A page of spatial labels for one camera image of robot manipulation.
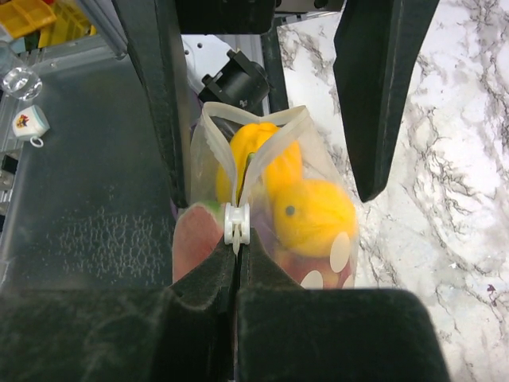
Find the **clear polka dot zip bag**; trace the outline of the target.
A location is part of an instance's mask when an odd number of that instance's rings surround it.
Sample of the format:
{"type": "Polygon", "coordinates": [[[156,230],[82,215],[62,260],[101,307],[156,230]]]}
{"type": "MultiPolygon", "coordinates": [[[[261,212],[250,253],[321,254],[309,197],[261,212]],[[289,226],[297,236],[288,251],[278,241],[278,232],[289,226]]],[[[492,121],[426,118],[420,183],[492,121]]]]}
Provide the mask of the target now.
{"type": "Polygon", "coordinates": [[[306,289],[350,289],[356,207],[304,106],[259,117],[204,104],[192,134],[189,205],[173,233],[173,279],[217,244],[263,251],[306,289]]]}

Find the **yellow toy lemon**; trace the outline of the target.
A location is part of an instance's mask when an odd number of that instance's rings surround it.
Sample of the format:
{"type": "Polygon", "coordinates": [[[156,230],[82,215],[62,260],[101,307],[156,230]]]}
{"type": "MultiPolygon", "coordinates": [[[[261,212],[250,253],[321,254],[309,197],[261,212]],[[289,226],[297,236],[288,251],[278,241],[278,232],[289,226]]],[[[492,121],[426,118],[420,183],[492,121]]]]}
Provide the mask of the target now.
{"type": "Polygon", "coordinates": [[[302,179],[281,188],[272,203],[274,229],[283,247],[299,255],[329,254],[340,233],[358,233],[356,208],[344,189],[322,179],[302,179]]]}

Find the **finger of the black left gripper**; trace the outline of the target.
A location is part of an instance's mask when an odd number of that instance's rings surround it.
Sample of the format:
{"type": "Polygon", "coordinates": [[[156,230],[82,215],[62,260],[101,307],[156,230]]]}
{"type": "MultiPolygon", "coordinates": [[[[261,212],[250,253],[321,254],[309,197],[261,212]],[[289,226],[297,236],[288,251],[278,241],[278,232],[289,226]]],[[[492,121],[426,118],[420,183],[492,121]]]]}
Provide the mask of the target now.
{"type": "Polygon", "coordinates": [[[115,1],[134,69],[144,88],[173,203],[189,196],[187,67],[174,1],[115,1]]]}
{"type": "Polygon", "coordinates": [[[387,186],[410,79],[438,3],[348,1],[333,65],[348,156],[359,198],[387,186]]]}

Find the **yellow toy bell pepper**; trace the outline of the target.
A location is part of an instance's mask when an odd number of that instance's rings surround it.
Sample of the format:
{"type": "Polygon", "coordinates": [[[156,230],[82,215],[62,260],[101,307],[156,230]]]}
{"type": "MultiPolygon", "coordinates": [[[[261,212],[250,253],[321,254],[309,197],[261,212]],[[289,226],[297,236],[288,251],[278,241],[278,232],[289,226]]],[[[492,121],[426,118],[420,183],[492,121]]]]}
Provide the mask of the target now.
{"type": "Polygon", "coordinates": [[[237,180],[223,166],[216,173],[216,197],[220,202],[242,204],[260,193],[271,201],[285,186],[303,178],[299,142],[287,129],[273,123],[250,123],[240,127],[230,141],[237,180]]]}

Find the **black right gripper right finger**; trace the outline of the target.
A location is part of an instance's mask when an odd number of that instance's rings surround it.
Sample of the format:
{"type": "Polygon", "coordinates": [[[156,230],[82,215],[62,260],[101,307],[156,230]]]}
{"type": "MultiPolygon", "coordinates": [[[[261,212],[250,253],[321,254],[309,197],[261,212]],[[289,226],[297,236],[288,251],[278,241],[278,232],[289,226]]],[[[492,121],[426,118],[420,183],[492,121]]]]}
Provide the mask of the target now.
{"type": "Polygon", "coordinates": [[[447,381],[427,309],[399,289],[306,290],[257,233],[239,253],[241,381],[447,381]]]}

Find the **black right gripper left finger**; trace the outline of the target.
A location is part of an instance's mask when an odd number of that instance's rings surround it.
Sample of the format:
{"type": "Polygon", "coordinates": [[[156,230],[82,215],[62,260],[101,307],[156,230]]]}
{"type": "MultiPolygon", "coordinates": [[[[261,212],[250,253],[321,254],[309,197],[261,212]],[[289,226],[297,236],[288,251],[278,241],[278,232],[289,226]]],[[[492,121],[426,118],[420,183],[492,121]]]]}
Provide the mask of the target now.
{"type": "Polygon", "coordinates": [[[226,381],[235,256],[218,244],[172,286],[1,296],[4,381],[226,381]]]}

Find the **red toy watermelon slice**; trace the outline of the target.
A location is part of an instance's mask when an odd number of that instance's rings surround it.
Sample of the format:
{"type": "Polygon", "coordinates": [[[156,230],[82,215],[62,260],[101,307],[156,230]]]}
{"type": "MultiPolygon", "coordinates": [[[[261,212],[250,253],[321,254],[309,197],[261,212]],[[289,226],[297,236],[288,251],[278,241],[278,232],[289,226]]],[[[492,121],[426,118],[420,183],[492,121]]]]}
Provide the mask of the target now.
{"type": "Polygon", "coordinates": [[[173,233],[173,281],[202,263],[223,238],[225,204],[199,201],[177,219],[173,233]]]}

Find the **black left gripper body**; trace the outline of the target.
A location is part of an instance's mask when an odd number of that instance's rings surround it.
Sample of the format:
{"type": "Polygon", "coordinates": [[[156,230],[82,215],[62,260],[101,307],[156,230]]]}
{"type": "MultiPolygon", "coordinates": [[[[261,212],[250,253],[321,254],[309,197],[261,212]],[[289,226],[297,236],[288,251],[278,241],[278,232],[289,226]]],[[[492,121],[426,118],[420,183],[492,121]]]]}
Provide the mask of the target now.
{"type": "Polygon", "coordinates": [[[275,0],[175,1],[183,34],[263,34],[274,19],[275,0]]]}

